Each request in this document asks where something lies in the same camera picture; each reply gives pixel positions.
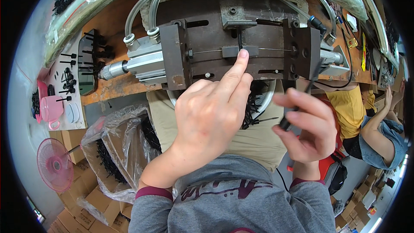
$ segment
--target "denim shirt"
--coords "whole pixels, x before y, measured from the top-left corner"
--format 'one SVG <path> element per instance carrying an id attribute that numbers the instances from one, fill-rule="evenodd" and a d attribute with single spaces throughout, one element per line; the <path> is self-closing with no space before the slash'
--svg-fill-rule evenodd
<path id="1" fill-rule="evenodd" d="M 372 117 L 365 116 L 364 121 L 361 124 L 361 129 L 368 123 Z M 383 119 L 380 123 L 380 129 L 378 130 L 382 135 L 389 139 L 395 148 L 394 159 L 392 160 L 390 166 L 388 167 L 384 163 L 383 157 L 373 150 L 368 143 L 362 138 L 362 135 L 359 134 L 359 145 L 361 147 L 362 159 L 380 169 L 393 170 L 396 168 L 404 158 L 407 150 L 408 143 L 404 142 L 404 139 L 399 135 L 404 131 L 404 127 L 401 124 L 396 123 L 392 120 Z"/>

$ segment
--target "hand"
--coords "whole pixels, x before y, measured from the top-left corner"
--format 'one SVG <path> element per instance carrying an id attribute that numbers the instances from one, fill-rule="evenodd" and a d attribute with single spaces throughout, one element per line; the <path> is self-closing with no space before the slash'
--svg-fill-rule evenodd
<path id="1" fill-rule="evenodd" d="M 388 108 L 388 110 L 390 110 L 391 102 L 392 102 L 392 92 L 391 92 L 390 85 L 387 85 L 385 95 L 386 95 L 386 100 L 385 100 L 384 108 Z"/>
<path id="2" fill-rule="evenodd" d="M 398 104 L 399 101 L 402 100 L 402 98 L 404 97 L 404 91 L 405 91 L 405 79 L 402 79 L 401 84 L 400 84 L 400 91 L 395 93 L 394 96 L 392 97 L 392 101 L 391 101 L 391 110 L 394 110 L 394 107 Z"/>
<path id="3" fill-rule="evenodd" d="M 289 88 L 285 95 L 273 96 L 276 105 L 293 108 L 285 117 L 302 129 L 299 139 L 292 131 L 285 132 L 278 125 L 273 131 L 281 138 L 292 160 L 310 163 L 327 158 L 335 150 L 337 130 L 331 109 L 319 99 Z"/>
<path id="4" fill-rule="evenodd" d="M 199 80 L 178 98 L 178 135 L 170 148 L 191 170 L 220 156 L 240 129 L 253 80 L 244 73 L 248 59 L 242 49 L 221 81 Z"/>

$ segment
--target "black bag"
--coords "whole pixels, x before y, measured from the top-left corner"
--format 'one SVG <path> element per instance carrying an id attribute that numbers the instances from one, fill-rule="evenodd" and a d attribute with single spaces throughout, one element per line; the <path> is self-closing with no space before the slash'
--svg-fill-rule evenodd
<path id="1" fill-rule="evenodd" d="M 348 176 L 347 167 L 342 164 L 342 161 L 344 160 L 344 158 L 339 159 L 335 155 L 335 153 L 331 154 L 331 157 L 335 161 L 335 163 L 332 164 L 332 165 L 337 164 L 338 168 L 337 168 L 337 170 L 336 170 L 336 172 L 335 172 L 335 174 L 332 178 L 330 186 L 328 187 L 329 195 L 332 195 L 332 194 L 338 192 L 342 188 L 342 186 L 344 185 L 344 181 Z"/>

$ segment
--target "fingernail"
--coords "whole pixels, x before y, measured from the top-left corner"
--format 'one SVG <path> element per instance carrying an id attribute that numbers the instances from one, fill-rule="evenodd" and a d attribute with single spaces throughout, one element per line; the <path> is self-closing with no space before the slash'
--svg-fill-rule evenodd
<path id="1" fill-rule="evenodd" d="M 241 49 L 240 52 L 238 53 L 238 55 L 242 58 L 246 58 L 247 54 L 249 54 L 249 52 L 245 49 Z"/>

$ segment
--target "pink mug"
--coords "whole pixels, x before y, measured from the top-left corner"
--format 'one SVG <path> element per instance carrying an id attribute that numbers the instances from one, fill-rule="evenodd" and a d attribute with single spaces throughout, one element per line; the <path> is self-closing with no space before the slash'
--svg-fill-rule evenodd
<path id="1" fill-rule="evenodd" d="M 49 122 L 49 128 L 55 130 L 59 128 L 60 122 L 58 121 L 59 117 L 63 113 L 63 103 L 60 96 L 45 96 L 40 101 L 40 115 L 45 122 Z M 56 127 L 52 127 L 54 122 L 58 122 Z"/>

